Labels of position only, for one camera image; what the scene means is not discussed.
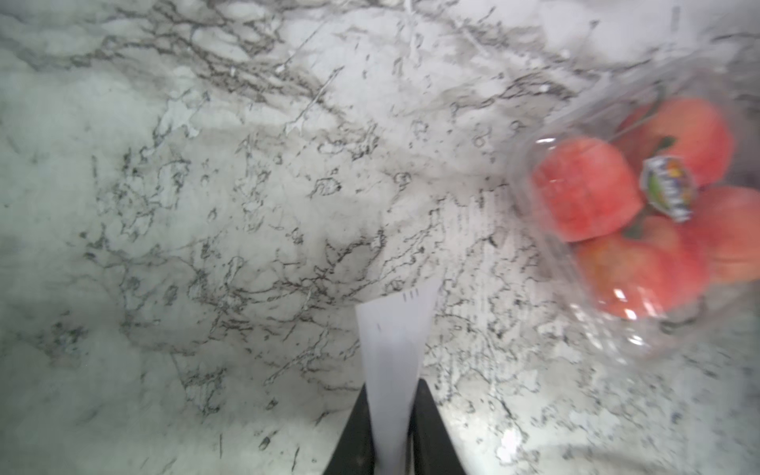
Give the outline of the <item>white fruit sticker sheet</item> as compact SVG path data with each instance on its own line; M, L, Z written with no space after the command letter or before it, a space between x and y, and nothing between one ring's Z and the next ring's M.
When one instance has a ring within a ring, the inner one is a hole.
M377 474L403 474L441 279L355 307Z

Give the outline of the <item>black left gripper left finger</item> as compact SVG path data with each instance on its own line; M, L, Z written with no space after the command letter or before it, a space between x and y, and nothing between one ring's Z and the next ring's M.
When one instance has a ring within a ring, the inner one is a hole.
M373 475L375 451L366 386L363 385L346 421L324 475Z

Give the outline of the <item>round fruit sticker on box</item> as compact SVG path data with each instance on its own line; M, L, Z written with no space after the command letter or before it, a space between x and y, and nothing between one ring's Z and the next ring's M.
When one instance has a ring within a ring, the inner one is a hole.
M643 160L639 188L647 203L676 223L693 216L697 184L684 161L677 156L653 156Z

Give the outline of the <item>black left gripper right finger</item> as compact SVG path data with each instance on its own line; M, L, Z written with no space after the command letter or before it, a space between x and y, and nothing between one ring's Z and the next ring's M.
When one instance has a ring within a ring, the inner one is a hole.
M465 475L425 379L418 381L410 435L417 475Z

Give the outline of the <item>clear box of strawberries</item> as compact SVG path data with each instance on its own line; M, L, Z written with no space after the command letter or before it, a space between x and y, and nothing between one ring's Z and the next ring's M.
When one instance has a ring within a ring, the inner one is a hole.
M653 156L690 170L689 221L647 203ZM657 360L758 310L759 142L709 61L645 69L533 129L509 179L566 308L611 363Z

